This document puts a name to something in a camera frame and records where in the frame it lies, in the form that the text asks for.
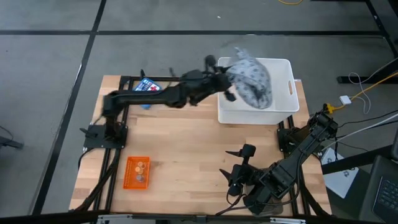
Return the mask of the black laptop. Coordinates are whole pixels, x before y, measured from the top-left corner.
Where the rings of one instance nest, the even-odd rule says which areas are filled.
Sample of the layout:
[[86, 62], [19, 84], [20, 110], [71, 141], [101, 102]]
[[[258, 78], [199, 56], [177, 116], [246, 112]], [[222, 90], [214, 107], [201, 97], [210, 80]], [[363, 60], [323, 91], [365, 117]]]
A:
[[398, 163], [382, 156], [375, 158], [359, 219], [398, 224]]

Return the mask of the black stand foot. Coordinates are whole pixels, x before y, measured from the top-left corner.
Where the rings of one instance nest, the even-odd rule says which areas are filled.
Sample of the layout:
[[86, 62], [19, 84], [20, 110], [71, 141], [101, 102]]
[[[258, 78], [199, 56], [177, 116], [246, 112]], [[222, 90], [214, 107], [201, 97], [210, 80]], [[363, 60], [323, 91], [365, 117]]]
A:
[[14, 140], [14, 135], [8, 129], [2, 126], [0, 126], [0, 129], [5, 131], [8, 135], [10, 135], [9, 138], [0, 135], [0, 148], [4, 146], [4, 147], [13, 147], [14, 149], [22, 149], [24, 147], [23, 142]]

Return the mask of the orange plastic basket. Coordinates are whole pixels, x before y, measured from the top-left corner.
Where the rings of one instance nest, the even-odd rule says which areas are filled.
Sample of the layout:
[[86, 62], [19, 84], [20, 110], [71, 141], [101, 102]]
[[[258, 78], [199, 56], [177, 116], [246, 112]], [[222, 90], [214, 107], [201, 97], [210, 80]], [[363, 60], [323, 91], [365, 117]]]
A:
[[[144, 182], [138, 182], [136, 176], [138, 175], [135, 171], [135, 168], [138, 167], [138, 162], [144, 162], [146, 167], [144, 168], [144, 173], [141, 174], [144, 176]], [[149, 176], [150, 176], [150, 157], [138, 157], [138, 156], [130, 156], [127, 158], [125, 174], [124, 174], [124, 182], [123, 188], [129, 190], [146, 190], [149, 185]]]

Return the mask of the black floor stand bar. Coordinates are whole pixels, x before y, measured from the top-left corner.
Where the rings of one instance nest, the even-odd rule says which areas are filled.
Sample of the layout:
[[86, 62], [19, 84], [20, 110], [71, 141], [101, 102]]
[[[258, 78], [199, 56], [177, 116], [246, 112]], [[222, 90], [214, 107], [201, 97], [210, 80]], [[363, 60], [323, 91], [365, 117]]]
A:
[[378, 68], [375, 72], [373, 72], [369, 76], [356, 76], [356, 75], [347, 75], [347, 76], [338, 76], [337, 82], [340, 84], [395, 84], [398, 85], [398, 75], [392, 76], [395, 72], [398, 72], [398, 50], [396, 49], [393, 41], [391, 40], [390, 35], [388, 34], [384, 24], [381, 21], [380, 16], [376, 12], [371, 0], [363, 0], [372, 17], [374, 22], [377, 25], [381, 33], [381, 37], [386, 41], [388, 44], [394, 58], [383, 65], [381, 68]]

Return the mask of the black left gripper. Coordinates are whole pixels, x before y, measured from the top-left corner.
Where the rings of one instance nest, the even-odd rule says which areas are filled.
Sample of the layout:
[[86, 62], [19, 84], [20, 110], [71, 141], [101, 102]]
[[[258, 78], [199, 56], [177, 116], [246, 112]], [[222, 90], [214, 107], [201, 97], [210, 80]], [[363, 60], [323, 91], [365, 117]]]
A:
[[212, 95], [217, 92], [224, 92], [225, 98], [230, 101], [236, 101], [236, 97], [228, 89], [232, 86], [225, 73], [217, 73], [216, 59], [214, 55], [205, 57], [205, 71], [202, 72], [201, 93]]

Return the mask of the black desk leg bar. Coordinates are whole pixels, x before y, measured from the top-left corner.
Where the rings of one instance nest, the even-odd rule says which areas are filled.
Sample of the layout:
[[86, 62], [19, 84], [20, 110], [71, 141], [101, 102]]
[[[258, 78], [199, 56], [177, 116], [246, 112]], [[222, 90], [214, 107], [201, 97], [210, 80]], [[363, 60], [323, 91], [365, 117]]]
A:
[[377, 156], [398, 161], [398, 144], [391, 144], [373, 151], [364, 152], [355, 156], [347, 157], [336, 162], [322, 165], [323, 174], [331, 174], [354, 167], [372, 164]]

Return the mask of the grey translucent plastic tray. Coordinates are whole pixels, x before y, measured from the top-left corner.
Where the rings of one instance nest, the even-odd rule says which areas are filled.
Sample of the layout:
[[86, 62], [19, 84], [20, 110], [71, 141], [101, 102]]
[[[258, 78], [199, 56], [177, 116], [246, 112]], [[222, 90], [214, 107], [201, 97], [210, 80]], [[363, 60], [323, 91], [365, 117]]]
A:
[[[244, 186], [244, 193], [248, 195], [252, 190], [254, 186]], [[275, 197], [271, 197], [270, 200], [267, 203], [280, 203], [281, 200], [276, 199]], [[252, 213], [253, 216], [255, 217], [268, 217], [271, 215], [278, 215], [281, 214], [284, 211], [283, 207], [273, 207], [270, 205], [266, 205], [259, 214]]]

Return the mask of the white box with logo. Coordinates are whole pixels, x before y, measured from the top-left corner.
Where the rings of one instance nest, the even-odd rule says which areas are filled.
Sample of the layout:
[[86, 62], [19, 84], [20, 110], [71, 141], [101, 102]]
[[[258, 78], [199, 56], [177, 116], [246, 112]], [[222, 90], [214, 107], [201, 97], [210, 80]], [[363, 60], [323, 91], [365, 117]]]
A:
[[[329, 147], [321, 158], [321, 165], [324, 166], [335, 162], [335, 159], [343, 159], [343, 156], [340, 154], [335, 156], [335, 150]], [[345, 198], [358, 172], [359, 169], [355, 167], [349, 170], [324, 174], [323, 178], [325, 185], [329, 190], [337, 194], [339, 197]]]

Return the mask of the blue first aid kit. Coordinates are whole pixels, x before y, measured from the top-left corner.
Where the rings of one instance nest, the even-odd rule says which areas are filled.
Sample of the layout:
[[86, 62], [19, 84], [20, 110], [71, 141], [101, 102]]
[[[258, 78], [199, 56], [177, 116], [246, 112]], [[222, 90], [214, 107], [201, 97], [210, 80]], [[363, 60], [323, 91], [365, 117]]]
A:
[[162, 87], [149, 78], [143, 78], [134, 88], [134, 91], [160, 91]]

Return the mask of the grey patterned cloth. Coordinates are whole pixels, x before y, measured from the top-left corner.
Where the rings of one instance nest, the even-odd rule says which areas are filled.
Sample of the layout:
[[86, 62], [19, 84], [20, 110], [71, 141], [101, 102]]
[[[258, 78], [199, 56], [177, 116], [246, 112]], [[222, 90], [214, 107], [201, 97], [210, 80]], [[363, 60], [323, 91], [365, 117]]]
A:
[[268, 69], [245, 49], [235, 48], [236, 56], [227, 69], [229, 81], [249, 106], [263, 110], [273, 102], [271, 76]]

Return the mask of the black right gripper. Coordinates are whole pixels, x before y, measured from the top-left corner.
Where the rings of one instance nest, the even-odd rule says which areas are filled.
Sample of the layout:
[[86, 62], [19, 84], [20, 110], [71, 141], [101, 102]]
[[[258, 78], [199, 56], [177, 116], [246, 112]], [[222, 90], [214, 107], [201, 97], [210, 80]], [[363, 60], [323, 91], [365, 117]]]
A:
[[226, 151], [227, 154], [243, 158], [242, 164], [235, 164], [231, 173], [219, 169], [228, 181], [228, 195], [233, 197], [240, 195], [244, 186], [253, 185], [254, 188], [250, 192], [252, 193], [270, 184], [268, 169], [258, 169], [248, 164], [249, 158], [254, 156], [255, 151], [256, 147], [251, 144], [244, 144], [239, 151]]

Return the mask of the silver edge rail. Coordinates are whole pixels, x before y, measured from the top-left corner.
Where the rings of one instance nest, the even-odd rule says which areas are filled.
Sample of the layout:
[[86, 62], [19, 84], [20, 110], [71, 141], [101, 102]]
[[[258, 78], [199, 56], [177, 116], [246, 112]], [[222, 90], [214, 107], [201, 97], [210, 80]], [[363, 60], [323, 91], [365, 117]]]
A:
[[283, 217], [214, 216], [214, 215], [161, 215], [161, 214], [113, 214], [100, 215], [96, 224], [210, 224], [211, 222], [308, 224], [304, 219]]

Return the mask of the white plastic bin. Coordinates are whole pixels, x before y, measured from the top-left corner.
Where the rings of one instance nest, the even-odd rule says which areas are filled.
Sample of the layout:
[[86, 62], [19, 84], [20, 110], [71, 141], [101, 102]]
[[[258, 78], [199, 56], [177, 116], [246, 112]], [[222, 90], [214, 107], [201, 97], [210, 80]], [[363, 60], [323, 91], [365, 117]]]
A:
[[267, 68], [271, 76], [271, 106], [264, 110], [249, 106], [232, 86], [229, 90], [235, 95], [235, 101], [228, 101], [223, 93], [218, 93], [220, 123], [277, 125], [299, 111], [299, 98], [290, 61], [284, 58], [258, 58], [257, 61]]

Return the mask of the black aluminium table frame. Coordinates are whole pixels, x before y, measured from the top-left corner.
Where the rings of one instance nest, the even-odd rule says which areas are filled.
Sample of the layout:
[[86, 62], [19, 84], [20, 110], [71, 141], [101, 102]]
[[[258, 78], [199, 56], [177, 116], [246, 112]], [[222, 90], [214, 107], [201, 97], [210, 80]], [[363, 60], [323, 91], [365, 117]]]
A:
[[[182, 109], [154, 105], [129, 108], [129, 128], [115, 181], [105, 184], [100, 208], [114, 213], [214, 215], [226, 210], [231, 171], [241, 158], [233, 156], [245, 144], [256, 147], [250, 164], [265, 168], [282, 158], [276, 125], [221, 124], [218, 97]], [[150, 159], [149, 184], [144, 190], [123, 187], [127, 159]]]

